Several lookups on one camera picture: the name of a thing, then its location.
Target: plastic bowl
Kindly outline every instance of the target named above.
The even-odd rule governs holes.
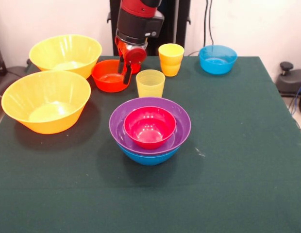
[[[124,121],[126,134],[140,147],[153,150],[163,145],[176,129],[174,116],[155,106],[134,109]]]
[[[161,164],[165,161],[167,161],[169,158],[171,158],[179,149],[176,148],[166,154],[162,154],[162,155],[156,155],[156,156],[143,156],[143,155],[139,155],[139,154],[135,154],[132,153],[128,150],[126,150],[125,148],[123,148],[121,145],[119,145],[119,147],[122,149],[122,151],[133,161],[141,164],[141,165],[146,165],[146,166],[154,166],[157,164]]]
[[[173,114],[176,120],[176,130],[161,147],[147,150],[138,146],[125,133],[123,124],[125,117],[134,109],[145,106],[157,106]],[[187,112],[177,103],[164,98],[144,97],[129,100],[117,107],[109,121],[110,132],[117,143],[131,153],[153,156],[168,153],[181,146],[190,134],[191,122]]]
[[[91,93],[88,81],[68,71],[25,76],[4,92],[4,112],[37,133],[59,133],[76,123]]]
[[[40,70],[66,70],[87,79],[101,53],[101,44],[93,38],[60,35],[34,45],[29,58]]]
[[[119,60],[106,60],[97,63],[92,70],[92,77],[98,89],[114,93],[126,89],[129,85],[123,83],[123,75],[117,72]]]
[[[210,74],[228,73],[237,60],[237,53],[223,45],[209,45],[199,52],[202,69]]]

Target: white wall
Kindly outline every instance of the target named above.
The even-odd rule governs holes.
[[[185,54],[203,46],[205,0],[191,0]],[[0,0],[0,48],[6,65],[25,65],[31,47],[42,39],[81,33],[97,39],[112,55],[109,0]],[[272,78],[279,63],[301,68],[301,0],[213,0],[216,44],[239,56],[260,56]]]
[[[112,55],[108,0],[0,0],[0,49],[6,66],[26,65],[31,47],[51,36],[78,33]]]
[[[191,0],[186,54],[203,46],[205,2]],[[260,56],[274,80],[281,61],[301,68],[301,0],[213,0],[211,25],[215,44],[239,56]]]

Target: cup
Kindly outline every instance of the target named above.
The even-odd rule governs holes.
[[[136,75],[139,97],[162,97],[165,75],[154,69],[146,69]]]
[[[162,72],[168,77],[177,75],[184,56],[184,48],[178,44],[164,44],[158,51]]]

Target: magenta bowl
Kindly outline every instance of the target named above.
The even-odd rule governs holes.
[[[153,150],[162,146],[176,129],[174,116],[156,106],[134,109],[124,121],[126,134],[140,147]]]

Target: purple bowl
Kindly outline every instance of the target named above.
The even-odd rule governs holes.
[[[123,123],[125,117],[134,109],[156,106],[172,113],[176,120],[176,130],[165,144],[154,150],[139,147],[130,139],[124,131]],[[128,151],[139,155],[160,155],[178,148],[189,136],[191,122],[187,112],[177,103],[164,98],[144,97],[129,100],[116,108],[109,122],[110,132],[113,138]]]

